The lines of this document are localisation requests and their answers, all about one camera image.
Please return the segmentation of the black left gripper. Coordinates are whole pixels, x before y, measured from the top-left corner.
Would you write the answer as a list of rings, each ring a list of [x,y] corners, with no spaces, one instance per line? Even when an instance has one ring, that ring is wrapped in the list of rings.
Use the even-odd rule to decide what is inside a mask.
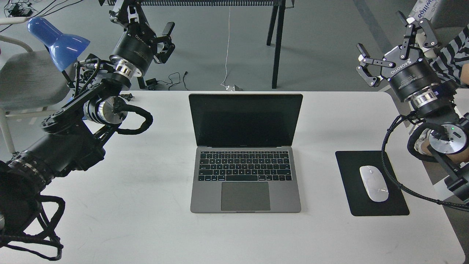
[[[171,40],[174,22],[168,22],[157,37],[147,22],[141,22],[139,15],[140,0],[116,0],[110,10],[110,21],[127,27],[110,55],[110,61],[127,60],[139,72],[146,73],[154,58],[157,64],[164,64],[175,50]]]

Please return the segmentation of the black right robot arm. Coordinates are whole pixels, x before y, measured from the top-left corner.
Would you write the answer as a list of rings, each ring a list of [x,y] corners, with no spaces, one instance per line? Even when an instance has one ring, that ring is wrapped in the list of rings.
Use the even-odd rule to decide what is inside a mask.
[[[449,208],[468,211],[468,166],[459,166],[450,159],[451,154],[460,154],[468,149],[468,114],[459,117],[453,102],[456,84],[441,82],[429,62],[424,58],[421,47],[438,45],[433,28],[425,18],[414,20],[397,11],[397,16],[406,26],[401,45],[387,52],[382,59],[373,59],[362,44],[357,44],[361,55],[356,70],[370,87],[378,87],[387,80],[400,101],[409,101],[414,108],[410,114],[398,116],[387,130],[381,151],[391,132],[405,119],[418,127],[412,132],[407,150],[421,161],[437,162],[448,173],[444,185],[463,204],[443,202],[424,197],[401,184],[396,177],[385,173],[390,180],[414,197],[425,199]]]

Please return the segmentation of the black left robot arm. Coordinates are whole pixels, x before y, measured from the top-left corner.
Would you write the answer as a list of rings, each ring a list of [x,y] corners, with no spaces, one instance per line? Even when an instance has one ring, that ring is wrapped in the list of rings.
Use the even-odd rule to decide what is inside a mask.
[[[104,159],[104,144],[114,133],[145,132],[154,119],[146,110],[127,104],[120,96],[130,88],[132,77],[139,82],[151,62],[167,62],[175,49],[171,41],[173,22],[161,36],[151,29],[142,6],[174,6],[176,0],[113,0],[110,20],[124,28],[109,60],[89,55],[77,61],[89,40],[65,34],[43,17],[24,18],[28,31],[48,50],[55,67],[63,74],[75,65],[75,81],[68,84],[74,97],[61,109],[50,112],[41,126],[45,135],[28,149],[1,162],[1,247],[19,251],[27,248],[13,242],[47,245],[57,249],[55,257],[31,250],[43,259],[61,259],[63,245],[55,232],[65,210],[60,197],[41,192],[56,177],[71,171],[86,171]]]

